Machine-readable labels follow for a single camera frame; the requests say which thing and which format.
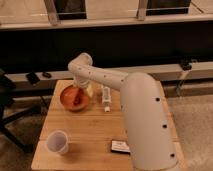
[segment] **paper cup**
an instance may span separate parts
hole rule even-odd
[[[68,137],[63,131],[57,130],[52,132],[46,141],[47,149],[57,154],[65,154],[69,150]]]

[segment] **orange bowl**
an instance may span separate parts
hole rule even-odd
[[[89,105],[90,97],[83,89],[70,85],[62,91],[60,101],[65,109],[79,111]]]

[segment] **wooden table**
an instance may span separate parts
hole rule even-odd
[[[33,170],[71,170],[71,171],[130,171],[130,155],[110,151],[111,140],[126,140],[123,117],[120,111],[119,92],[111,90],[112,106],[109,113],[103,111],[101,87],[92,83],[94,96],[90,106],[78,113],[65,110],[60,103],[63,89],[72,84],[70,80],[58,81],[49,111],[41,131],[40,139],[32,162]],[[186,164],[176,133],[172,115],[169,112],[163,89],[162,92],[169,126],[172,130],[177,157],[182,171]],[[49,152],[45,147],[47,136],[54,130],[65,131],[69,136],[70,150],[60,156]]]

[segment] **gray floor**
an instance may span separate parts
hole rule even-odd
[[[186,84],[177,97],[174,86],[164,86],[165,93],[174,120],[189,171],[213,170],[213,83]],[[27,107],[31,103],[19,101],[19,106]],[[24,117],[9,125],[9,129],[26,143],[36,146],[45,118],[42,114]],[[29,171],[32,154],[24,154],[5,137],[0,136],[0,171]]]

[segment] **office chair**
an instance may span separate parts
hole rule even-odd
[[[22,116],[26,116],[32,113],[39,113],[41,108],[40,106],[33,106],[24,111],[14,113],[8,117],[4,117],[5,107],[10,107],[14,103],[14,100],[9,92],[15,88],[16,85],[9,78],[7,78],[4,74],[4,71],[0,69],[0,132],[13,143],[15,143],[19,148],[21,148],[25,153],[30,153],[33,151],[33,145],[23,144],[5,126],[8,123],[21,118]]]

